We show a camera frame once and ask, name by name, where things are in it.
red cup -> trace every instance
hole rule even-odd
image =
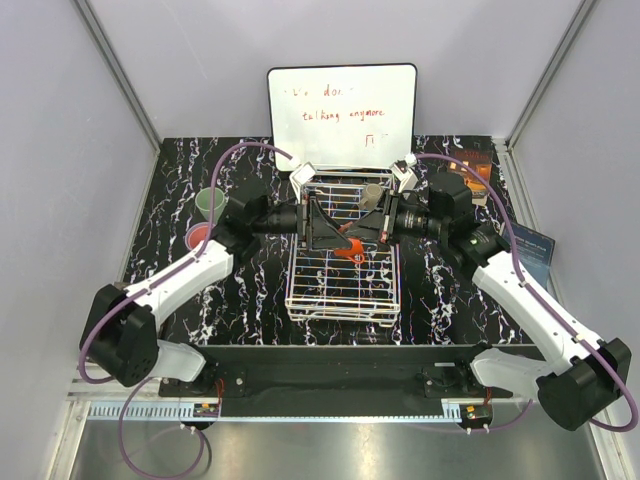
[[[207,235],[207,222],[196,223],[193,227],[187,230],[187,234],[184,236],[184,243],[189,250],[193,250],[198,244],[203,241]]]

white wire basket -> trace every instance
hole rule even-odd
[[[314,190],[327,214],[340,225],[366,212],[358,208],[362,190],[369,183],[392,186],[393,175],[322,172]],[[400,314],[398,248],[362,242],[364,262],[338,257],[331,251],[308,251],[298,236],[292,242],[285,305],[291,320],[340,320],[373,322],[392,327]]]

orange object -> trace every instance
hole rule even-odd
[[[193,229],[193,231],[189,233],[189,236],[187,237],[187,246],[190,250],[196,248],[198,244],[205,239],[207,236],[207,227],[208,226],[204,224]]]
[[[350,238],[349,241],[351,242],[351,248],[339,248],[338,250],[334,250],[333,253],[339,257],[348,258],[356,265],[364,263],[364,248],[362,246],[362,242],[356,238]]]

whiteboard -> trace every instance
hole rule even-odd
[[[274,145],[319,170],[386,169],[411,151],[412,64],[274,68]],[[291,168],[277,154],[281,171]]]

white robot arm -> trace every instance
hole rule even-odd
[[[406,236],[435,239],[454,270],[493,297],[522,327],[544,361],[509,355],[482,346],[467,360],[468,381],[538,399],[556,423],[575,430],[620,396],[620,390],[579,342],[597,350],[626,381],[631,353],[620,340],[605,343],[580,324],[520,266],[524,282],[535,289],[576,331],[572,336],[524,288],[506,242],[488,224],[475,222],[471,192],[456,174],[437,174],[429,185],[428,206],[411,194],[388,191],[378,205],[340,229],[311,192],[296,206],[272,207],[266,195],[232,196],[221,225],[197,248],[151,278],[125,291],[108,285],[94,300],[82,337],[127,297],[120,321],[105,325],[89,354],[120,383],[131,386],[147,376],[192,383],[204,392],[213,387],[215,360],[195,346],[158,340],[164,321],[207,285],[230,275],[259,248],[254,233],[297,233],[309,249],[351,245],[349,237],[394,243]]]

